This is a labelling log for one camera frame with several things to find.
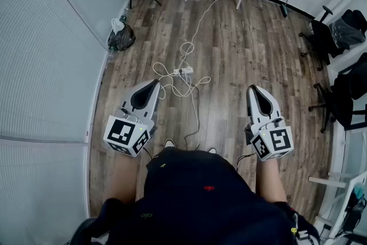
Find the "white power strip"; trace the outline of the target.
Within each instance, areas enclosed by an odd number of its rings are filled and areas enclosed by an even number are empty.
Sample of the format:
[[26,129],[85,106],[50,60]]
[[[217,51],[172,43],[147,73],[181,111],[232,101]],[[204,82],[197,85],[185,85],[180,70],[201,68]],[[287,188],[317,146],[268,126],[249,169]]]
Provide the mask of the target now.
[[180,68],[180,69],[174,69],[173,75],[174,76],[187,76],[193,74],[193,68],[192,67],[186,67],[186,68]]

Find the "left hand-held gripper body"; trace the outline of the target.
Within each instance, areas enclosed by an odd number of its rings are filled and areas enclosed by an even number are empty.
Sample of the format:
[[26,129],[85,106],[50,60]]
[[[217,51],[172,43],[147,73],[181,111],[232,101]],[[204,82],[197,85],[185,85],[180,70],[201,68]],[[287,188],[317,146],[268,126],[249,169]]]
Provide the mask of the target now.
[[103,141],[119,153],[136,157],[153,137],[156,122],[156,101],[139,110],[125,100],[116,113],[109,116]]

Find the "person's right forearm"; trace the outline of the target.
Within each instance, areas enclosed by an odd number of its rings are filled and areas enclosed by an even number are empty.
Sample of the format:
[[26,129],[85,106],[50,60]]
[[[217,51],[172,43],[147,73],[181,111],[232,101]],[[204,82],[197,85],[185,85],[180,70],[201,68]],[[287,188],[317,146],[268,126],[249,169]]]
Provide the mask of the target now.
[[270,203],[287,201],[276,159],[257,161],[256,194]]

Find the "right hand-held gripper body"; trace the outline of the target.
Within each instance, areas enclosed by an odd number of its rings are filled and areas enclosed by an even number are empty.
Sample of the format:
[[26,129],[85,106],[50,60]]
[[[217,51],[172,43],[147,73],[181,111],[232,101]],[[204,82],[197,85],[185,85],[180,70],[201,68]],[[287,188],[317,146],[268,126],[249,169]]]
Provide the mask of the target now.
[[247,145],[251,145],[261,162],[278,159],[293,151],[291,127],[281,116],[259,129],[249,124],[245,128]]

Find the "clear plastic bag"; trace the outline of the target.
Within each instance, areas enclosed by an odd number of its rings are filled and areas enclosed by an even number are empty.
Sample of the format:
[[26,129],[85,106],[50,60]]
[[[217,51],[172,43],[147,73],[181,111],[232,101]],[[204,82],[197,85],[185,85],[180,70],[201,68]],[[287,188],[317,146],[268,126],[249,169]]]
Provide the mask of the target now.
[[361,30],[357,30],[346,24],[342,18],[337,19],[329,25],[331,36],[335,45],[339,49],[353,49],[359,44],[365,42],[365,34]]

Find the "black office chair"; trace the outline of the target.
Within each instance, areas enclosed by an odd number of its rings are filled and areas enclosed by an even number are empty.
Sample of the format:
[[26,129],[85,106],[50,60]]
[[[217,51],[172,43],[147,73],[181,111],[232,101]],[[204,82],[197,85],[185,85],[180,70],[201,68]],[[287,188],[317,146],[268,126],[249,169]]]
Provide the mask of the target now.
[[345,130],[367,127],[367,104],[361,110],[353,109],[354,101],[367,94],[367,52],[348,68],[348,73],[338,74],[331,90],[324,90],[319,83],[315,83],[313,87],[320,91],[325,101],[309,107],[309,111],[316,108],[326,109],[321,133],[325,132],[328,121],[339,122]]
[[317,68],[318,71],[323,70],[323,62],[325,62],[326,65],[330,64],[328,55],[336,57],[338,55],[341,55],[344,50],[347,49],[345,45],[338,44],[338,42],[334,41],[333,35],[329,27],[323,23],[324,19],[329,14],[333,15],[333,12],[325,5],[323,5],[322,7],[325,11],[322,18],[319,21],[311,21],[313,34],[305,35],[303,32],[300,32],[298,34],[299,37],[304,37],[311,44],[311,50],[308,52],[302,52],[300,55],[302,57],[305,57],[307,54],[315,51],[319,60],[319,66]]

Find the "white desk frame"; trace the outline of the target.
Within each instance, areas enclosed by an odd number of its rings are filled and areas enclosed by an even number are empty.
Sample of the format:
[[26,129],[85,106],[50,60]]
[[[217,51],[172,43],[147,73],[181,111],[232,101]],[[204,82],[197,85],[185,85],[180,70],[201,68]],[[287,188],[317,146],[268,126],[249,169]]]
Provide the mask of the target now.
[[[364,186],[367,181],[367,171],[355,177],[352,177],[350,174],[333,173],[333,172],[329,172],[329,175],[339,177],[341,179],[344,179],[344,181],[336,181],[336,180],[309,177],[310,182],[325,185],[328,188],[331,187],[331,189],[334,189],[335,191],[337,191],[338,188],[343,189],[343,193],[341,193],[340,195],[336,196],[333,199],[330,205],[326,207],[325,212],[320,210],[319,214],[316,215],[315,217],[316,225],[320,223],[322,224],[322,227],[320,228],[320,230],[323,228],[324,225],[326,225],[327,228],[329,228],[329,235],[328,237],[325,237],[324,245],[332,245],[339,238],[337,235],[339,234],[339,231],[342,228],[343,221],[347,214],[346,208],[347,208],[349,199],[352,195],[352,192],[355,186],[361,186],[361,190],[364,190]],[[337,215],[336,220],[335,221],[329,220],[327,217],[331,214],[333,205],[338,204],[338,202],[341,200],[342,200],[342,204],[341,204],[340,209],[337,210],[338,215]]]

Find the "black trash bag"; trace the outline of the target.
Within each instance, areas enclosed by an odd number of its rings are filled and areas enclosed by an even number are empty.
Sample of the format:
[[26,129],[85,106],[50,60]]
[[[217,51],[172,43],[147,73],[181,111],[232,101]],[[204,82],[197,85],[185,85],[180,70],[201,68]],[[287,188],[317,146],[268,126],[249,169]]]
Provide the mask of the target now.
[[117,34],[111,31],[108,38],[108,47],[113,51],[124,51],[131,47],[136,40],[133,29],[126,24],[125,27],[118,31]]

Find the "person's left forearm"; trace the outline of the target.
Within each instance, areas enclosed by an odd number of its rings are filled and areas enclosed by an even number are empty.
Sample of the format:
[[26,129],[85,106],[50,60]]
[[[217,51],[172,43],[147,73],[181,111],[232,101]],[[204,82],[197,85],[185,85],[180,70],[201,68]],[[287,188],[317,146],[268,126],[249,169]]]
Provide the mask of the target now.
[[107,178],[104,199],[118,199],[124,204],[132,204],[136,198],[139,159],[116,153],[111,174]]

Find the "person's dark clothing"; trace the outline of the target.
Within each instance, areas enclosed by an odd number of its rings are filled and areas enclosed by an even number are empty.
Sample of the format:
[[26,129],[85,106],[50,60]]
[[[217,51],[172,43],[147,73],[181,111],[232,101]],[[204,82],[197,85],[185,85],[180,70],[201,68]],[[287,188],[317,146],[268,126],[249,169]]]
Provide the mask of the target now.
[[143,197],[107,199],[70,245],[320,245],[287,202],[251,191],[218,154],[165,148],[147,164]]

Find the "white plastic bag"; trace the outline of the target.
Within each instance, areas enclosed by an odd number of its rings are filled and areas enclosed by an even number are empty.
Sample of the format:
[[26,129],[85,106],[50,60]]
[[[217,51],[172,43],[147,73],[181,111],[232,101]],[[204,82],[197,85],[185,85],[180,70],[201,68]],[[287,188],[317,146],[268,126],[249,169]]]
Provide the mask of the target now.
[[112,26],[112,30],[114,34],[117,35],[119,31],[122,31],[124,29],[125,24],[122,21],[120,21],[118,18],[113,18],[111,20],[111,26]]

